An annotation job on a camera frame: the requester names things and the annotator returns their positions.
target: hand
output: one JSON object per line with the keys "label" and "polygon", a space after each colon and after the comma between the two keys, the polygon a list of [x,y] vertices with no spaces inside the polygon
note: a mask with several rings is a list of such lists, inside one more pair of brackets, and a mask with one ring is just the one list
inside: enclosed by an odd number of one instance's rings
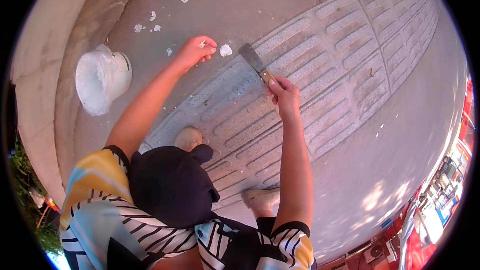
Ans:
{"label": "hand", "polygon": [[[205,47],[198,47],[203,40],[205,40]],[[171,64],[181,69],[181,73],[184,74],[198,61],[205,62],[205,60],[211,59],[211,55],[217,51],[215,48],[217,46],[217,43],[207,36],[189,38],[183,43]]]}
{"label": "hand", "polygon": [[[268,81],[270,89],[278,96],[278,100],[273,97],[274,105],[278,104],[278,112],[283,122],[295,121],[300,119],[300,89],[291,83],[285,77],[273,75],[276,80],[285,87],[282,88],[272,79]],[[272,95],[272,91],[268,91],[267,95]]]}

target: beige shoe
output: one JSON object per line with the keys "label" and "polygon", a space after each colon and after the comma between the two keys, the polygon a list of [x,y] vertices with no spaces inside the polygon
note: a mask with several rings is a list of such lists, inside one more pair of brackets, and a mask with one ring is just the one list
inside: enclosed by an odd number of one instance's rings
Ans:
{"label": "beige shoe", "polygon": [[183,149],[186,152],[191,152],[202,143],[202,139],[200,129],[195,126],[187,126],[178,133],[173,146]]}
{"label": "beige shoe", "polygon": [[249,209],[272,207],[280,202],[280,188],[271,190],[246,190],[242,199]]}

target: person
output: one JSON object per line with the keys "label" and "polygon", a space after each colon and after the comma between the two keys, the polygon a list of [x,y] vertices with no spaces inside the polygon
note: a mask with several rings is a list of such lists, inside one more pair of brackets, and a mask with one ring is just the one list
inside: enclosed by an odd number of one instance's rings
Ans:
{"label": "person", "polygon": [[207,36],[188,39],[123,112],[105,147],[76,164],[60,217],[60,240],[73,270],[306,270],[314,264],[313,183],[300,91],[286,78],[275,76],[282,86],[269,81],[283,121],[280,187],[242,194],[258,229],[211,210],[219,193],[201,164],[213,149],[194,126],[179,132],[175,146],[137,151],[179,78],[211,59],[216,47]]}

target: right hand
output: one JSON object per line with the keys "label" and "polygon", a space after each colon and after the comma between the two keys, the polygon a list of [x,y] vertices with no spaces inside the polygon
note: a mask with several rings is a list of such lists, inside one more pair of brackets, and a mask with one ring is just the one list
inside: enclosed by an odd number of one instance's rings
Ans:
{"label": "right hand", "polygon": [[278,96],[278,100],[273,97],[272,102],[278,105],[278,112],[283,122],[296,121],[300,119],[300,89],[292,84],[291,81],[279,75],[273,75],[276,80],[285,87],[282,88],[272,79],[268,81],[270,89]]}

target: concrete wall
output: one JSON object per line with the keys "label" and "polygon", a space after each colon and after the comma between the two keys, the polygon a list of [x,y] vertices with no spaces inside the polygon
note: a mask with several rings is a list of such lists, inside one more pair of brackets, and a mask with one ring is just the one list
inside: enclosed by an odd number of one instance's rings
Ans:
{"label": "concrete wall", "polygon": [[77,61],[104,42],[127,2],[37,0],[15,48],[10,78],[16,85],[20,137],[58,206],[73,168]]}
{"label": "concrete wall", "polygon": [[65,191],[54,140],[55,94],[67,41],[85,1],[37,0],[11,66],[21,140],[40,181],[60,206]]}

